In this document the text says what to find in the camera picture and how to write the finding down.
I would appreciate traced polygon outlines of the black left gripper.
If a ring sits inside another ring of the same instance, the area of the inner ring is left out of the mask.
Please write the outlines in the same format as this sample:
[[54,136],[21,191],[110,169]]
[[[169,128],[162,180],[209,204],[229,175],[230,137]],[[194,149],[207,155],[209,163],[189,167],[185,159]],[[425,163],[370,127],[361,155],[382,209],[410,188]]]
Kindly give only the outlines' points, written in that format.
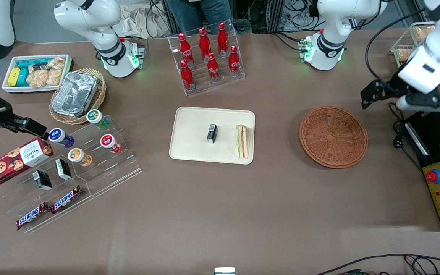
[[373,80],[362,89],[360,97],[363,110],[374,102],[398,98],[396,106],[402,111],[440,113],[440,92],[437,88],[425,94],[399,78],[389,82]]

